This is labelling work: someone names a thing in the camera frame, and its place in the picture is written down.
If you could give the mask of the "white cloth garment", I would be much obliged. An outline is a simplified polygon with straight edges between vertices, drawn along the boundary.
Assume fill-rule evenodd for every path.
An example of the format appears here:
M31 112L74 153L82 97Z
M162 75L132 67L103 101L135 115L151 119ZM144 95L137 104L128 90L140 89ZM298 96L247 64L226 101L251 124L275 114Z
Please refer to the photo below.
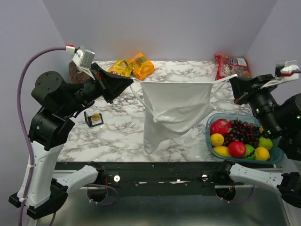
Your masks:
M237 74L212 82L139 82L143 91L140 98L145 107L143 147L152 154L165 140L178 138L206 118L215 107L211 99L214 84L224 85Z

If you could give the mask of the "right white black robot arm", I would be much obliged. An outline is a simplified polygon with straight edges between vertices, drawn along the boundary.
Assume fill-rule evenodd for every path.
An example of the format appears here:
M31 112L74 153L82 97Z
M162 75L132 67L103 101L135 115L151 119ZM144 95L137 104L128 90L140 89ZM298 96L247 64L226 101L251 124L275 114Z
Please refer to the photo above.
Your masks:
M236 75L230 78L235 104L249 104L255 118L264 129L264 136L270 139L279 138L278 147L295 164L301 162L301 96L294 95L282 105L278 105L271 92L278 85L298 78L296 73L287 77L266 74L255 78ZM234 181L276 190L286 203L297 208L301 206L300 171L268 173L224 161L216 173L216 178L223 185Z

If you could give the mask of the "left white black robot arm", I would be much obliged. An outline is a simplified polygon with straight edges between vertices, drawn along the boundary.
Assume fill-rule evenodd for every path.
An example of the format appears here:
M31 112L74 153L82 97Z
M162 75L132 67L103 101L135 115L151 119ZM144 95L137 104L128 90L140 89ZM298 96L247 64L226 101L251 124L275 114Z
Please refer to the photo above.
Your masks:
M91 66L91 77L82 83L69 84L55 71L41 74L35 83L32 97L41 105L34 115L29 132L31 148L24 182L17 193L9 197L15 207L27 207L27 215L40 219L56 213L72 192L104 182L105 169L96 162L64 177L53 178L58 156L74 126L73 118L103 97L112 103L133 79Z

